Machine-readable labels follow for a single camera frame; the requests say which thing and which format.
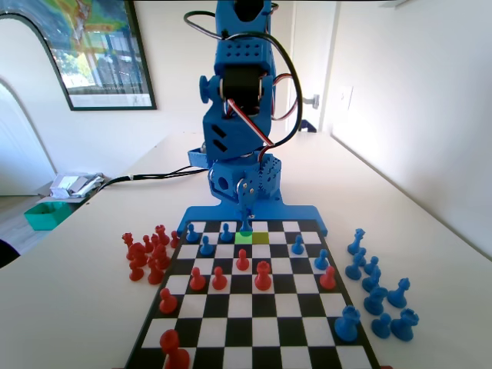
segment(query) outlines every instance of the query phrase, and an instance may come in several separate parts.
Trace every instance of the chess square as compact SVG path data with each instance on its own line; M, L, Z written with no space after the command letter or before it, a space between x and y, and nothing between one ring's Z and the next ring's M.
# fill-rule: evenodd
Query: chess square
M269 244L254 244L253 245L253 258L270 258L270 245Z
M178 259L195 259L197 257L198 244L183 244L178 254Z
M175 329L177 319L152 319L148 327L142 348L160 347L159 340L164 332Z
M313 268L311 267L308 258L290 258L292 272L294 274L312 274Z
M307 347L280 347L283 369L311 369Z
M271 259L272 274L292 274L291 261L288 258Z
M268 347L279 346L277 318L254 317L253 318L253 346Z
M295 288L299 294L317 294L317 285L312 274L294 274Z
M262 290L258 290L258 288L256 287L256 284L254 284L254 279L256 278L257 274L253 274L251 276L251 286L253 287L253 294L273 294L274 293L274 284L273 282L271 283L270 287L265 290L265 291L262 291Z
M300 317L301 308L296 294L275 294L278 317Z
M251 275L232 275L231 277L231 294L251 294L253 285Z
M226 317L204 317L201 322L200 337L197 347L225 346Z
M225 345L228 347L250 347L253 344L253 321L240 317L228 319Z
M178 319L175 330L178 332L180 347L197 347L198 336L200 335L201 318L199 319Z
M268 232L270 244L287 244L284 232Z
M206 300L206 294L185 295L183 299L183 304L181 305L181 310L179 311L179 318L203 317Z
M337 346L338 358L343 369L371 369L363 346Z
M268 232L268 223L266 221L252 221L253 232Z
M301 232L302 241L305 244L322 244L320 235L317 232Z
M251 294L231 294L228 317L252 317L253 296Z
M252 347L226 347L224 349L224 368L249 369L253 367Z
M274 290L276 294L295 294L295 282L292 274L275 274L274 279Z
M286 232L300 232L299 223L296 221L283 221L284 231Z
M189 275L170 275L165 287L170 294L185 294L190 282Z
M275 317L275 296L273 294L253 294L253 317Z
M212 274L212 266L214 265L214 259L195 259L193 268L199 268L201 275Z
M327 317L341 317L341 312L347 306L342 294L320 294L320 298Z
M278 335L281 346L307 346L301 317L279 317Z
M330 326L324 317L303 317L304 332L308 346L334 346Z
M323 303L319 294L298 294L303 317L324 317Z
M209 294L205 302L203 317L227 317L228 310L228 294Z
M216 259L229 259L234 257L233 244L218 244L215 248Z

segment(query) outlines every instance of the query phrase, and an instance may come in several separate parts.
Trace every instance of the blue chess piece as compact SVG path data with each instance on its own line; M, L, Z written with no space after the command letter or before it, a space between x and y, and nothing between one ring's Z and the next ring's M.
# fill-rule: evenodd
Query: blue chess piece
M373 315L381 315L384 311L383 300L386 296L386 288L375 287L371 290L369 297L364 299L364 307Z
M407 299L405 298L404 293L408 288L410 288L410 281L408 278L400 279L398 282L398 289L396 291L390 291L387 294L389 303L400 309L407 306Z
M372 271L374 270L374 267L377 265L377 263L379 262L379 258L377 256L373 256L371 258L371 262L369 264L366 264L366 266L364 267L364 271L371 275L372 274Z
M203 256L212 255L214 252L214 245L208 243L208 236L203 236L201 241L203 242L203 245L200 246L200 254Z
M362 272L359 270L359 263L364 256L361 253L358 253L354 256L354 263L345 268L345 274L350 279L354 281L358 281L361 279Z
M194 231L194 225L188 224L188 234L186 235L186 241L196 242L200 238L200 235Z
M366 234L366 232L364 232L364 229L362 228L357 228L355 230L355 234L354 234L354 242L352 242L351 244L349 244L347 246L347 251L350 252L352 255L355 255L356 253L359 252L359 246L361 244L361 239L364 237L364 235Z
M393 334L402 341L408 342L414 338L412 327L418 324L419 317L411 309L404 309L400 313L401 319L393 319L390 327Z
M302 245L302 237L300 234L295 236L295 243L292 245L291 250L296 255L300 255L304 252L304 246Z
M221 240L223 242L231 242L234 235L229 231L229 224L224 223L224 232L221 234Z
M375 287L379 287L379 277L381 276L381 270L376 265L372 274L369 277L366 277L362 280L362 288L367 292L371 292L371 290Z
M326 248L322 248L320 250L320 256L314 259L314 266L318 268L320 271L325 271L328 268L328 250Z
M335 333L342 341L355 341L357 338L357 324L361 321L361 313L352 305L348 305L341 314L342 317L335 321Z
M391 317L389 314L383 313L379 319L374 319L371 323L371 329L379 338L390 337Z

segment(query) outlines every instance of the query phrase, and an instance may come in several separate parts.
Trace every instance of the red pawn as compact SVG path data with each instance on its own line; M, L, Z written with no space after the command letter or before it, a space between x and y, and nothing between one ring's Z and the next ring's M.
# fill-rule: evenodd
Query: red pawn
M222 274L221 267L215 267L214 269L215 277L212 280L212 286L216 290L223 290L225 286L228 285L228 279Z
M166 235L166 227L164 225L158 225L155 227L155 233L159 235L159 241L165 246L169 243L169 236Z
M236 267L240 271L245 271L249 268L249 260L246 258L246 250L243 248L239 250L239 259L236 261Z
M140 242L137 242L130 247L130 256L134 258L135 265L139 268L144 267L147 264L145 246Z
M335 268L328 267L326 273L320 277L320 284L327 290L332 290L337 285L335 281Z
M258 275L254 279L254 285L260 291L266 291L271 286L271 278L268 275L270 265L266 261L260 261L256 267Z
M133 260L133 261L130 263L130 269L131 269L130 279L131 279L133 282L136 282L136 281L141 280L141 278L144 276L144 270L143 270L143 269L140 269L140 268L137 266L137 261L136 261L136 260Z
M178 238L178 233L177 231L171 232L172 240L171 240L171 247L176 248L179 243L179 238Z
M157 268L155 260L151 259L148 262L148 267L151 269L151 273L148 275L148 283L150 284L160 284L164 278L164 272Z
M174 329L164 332L159 343L168 355L165 369L188 369L190 354L184 348L179 348L178 332Z
M191 270L191 275L193 278L190 281L190 287L193 291L200 291L203 287L205 287L205 277L200 275L200 269L194 267Z
M145 243L145 252L147 254L149 252L153 252L154 245L151 243L151 240L150 240L150 238L147 235L144 236L144 243Z
M159 304L159 310L162 314L172 313L178 306L178 299L169 293L167 288L161 289L159 293L161 295L161 303Z
M125 233L121 236L123 242L128 246L128 253L126 254L126 258L128 260L133 260L133 257L130 255L130 247L133 245L133 237L131 233Z

